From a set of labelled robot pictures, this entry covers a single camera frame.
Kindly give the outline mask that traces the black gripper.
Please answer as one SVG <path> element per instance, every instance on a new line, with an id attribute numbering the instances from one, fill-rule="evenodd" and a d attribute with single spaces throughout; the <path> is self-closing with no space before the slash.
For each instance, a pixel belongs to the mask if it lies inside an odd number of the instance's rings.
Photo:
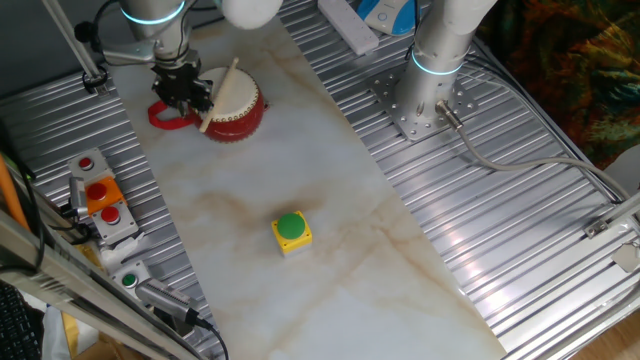
<path id="1" fill-rule="evenodd" d="M 199 113 L 207 113 L 213 107 L 213 82 L 199 79 L 200 69 L 200 60 L 187 62 L 176 68 L 156 64 L 151 68 L 156 74 L 152 90 L 165 104 L 174 104 L 181 117 L 189 114 L 188 103 L 192 103 L 192 108 Z"/>

